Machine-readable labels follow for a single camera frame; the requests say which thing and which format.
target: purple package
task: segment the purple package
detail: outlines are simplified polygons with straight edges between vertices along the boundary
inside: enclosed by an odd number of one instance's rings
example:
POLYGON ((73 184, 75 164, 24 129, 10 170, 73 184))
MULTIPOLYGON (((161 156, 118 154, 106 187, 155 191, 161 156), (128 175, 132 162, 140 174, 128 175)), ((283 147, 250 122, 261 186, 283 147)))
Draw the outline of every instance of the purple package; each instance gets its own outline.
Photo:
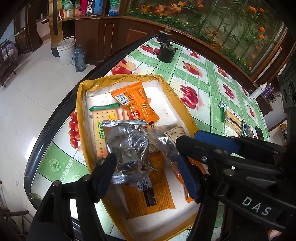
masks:
POLYGON ((272 93, 274 92, 274 88, 271 86, 271 84, 267 84, 267 86, 265 87, 262 95, 267 98, 268 96, 270 96, 272 93))

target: black pot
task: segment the black pot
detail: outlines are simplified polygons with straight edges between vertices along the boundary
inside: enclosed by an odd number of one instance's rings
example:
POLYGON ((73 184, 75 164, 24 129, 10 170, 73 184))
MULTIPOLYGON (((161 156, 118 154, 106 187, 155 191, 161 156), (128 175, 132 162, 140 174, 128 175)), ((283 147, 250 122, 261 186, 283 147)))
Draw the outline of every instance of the black pot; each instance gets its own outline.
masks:
POLYGON ((170 43, 161 44, 157 58, 164 63, 171 63, 177 50, 170 43))
POLYGON ((166 31, 160 31, 157 40, 159 42, 165 43, 169 40, 170 36, 171 36, 170 33, 166 32, 166 31))

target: wafer snack package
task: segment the wafer snack package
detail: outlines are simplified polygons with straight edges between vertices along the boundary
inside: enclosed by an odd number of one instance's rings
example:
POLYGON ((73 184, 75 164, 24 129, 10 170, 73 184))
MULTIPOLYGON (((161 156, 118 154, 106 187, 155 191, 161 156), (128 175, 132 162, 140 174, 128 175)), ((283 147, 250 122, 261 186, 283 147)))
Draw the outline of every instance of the wafer snack package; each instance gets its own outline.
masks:
POLYGON ((105 106, 93 106, 89 110, 93 115, 93 127, 94 127, 94 140, 96 147, 97 158, 106 158, 108 153, 106 150, 105 135, 102 127, 103 121, 117 121, 118 116, 118 103, 105 105, 105 106))

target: silver foil package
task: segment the silver foil package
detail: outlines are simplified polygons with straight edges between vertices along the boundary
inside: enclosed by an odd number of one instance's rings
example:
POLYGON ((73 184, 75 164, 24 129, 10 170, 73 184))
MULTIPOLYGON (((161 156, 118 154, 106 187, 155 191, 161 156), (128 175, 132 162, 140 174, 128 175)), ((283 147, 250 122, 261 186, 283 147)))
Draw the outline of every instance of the silver foil package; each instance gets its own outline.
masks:
POLYGON ((147 125, 144 120, 102 122, 107 152, 114 153, 117 158, 113 183, 127 183, 142 178, 155 169, 150 161, 148 136, 143 130, 147 125))

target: barcode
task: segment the barcode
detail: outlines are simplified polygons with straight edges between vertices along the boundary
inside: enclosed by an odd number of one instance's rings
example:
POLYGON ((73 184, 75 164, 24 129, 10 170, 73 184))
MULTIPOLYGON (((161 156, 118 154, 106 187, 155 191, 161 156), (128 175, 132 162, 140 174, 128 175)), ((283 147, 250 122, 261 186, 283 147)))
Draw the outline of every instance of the barcode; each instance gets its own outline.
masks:
POLYGON ((116 95, 115 98, 119 101, 120 104, 126 105, 130 101, 124 94, 116 95))

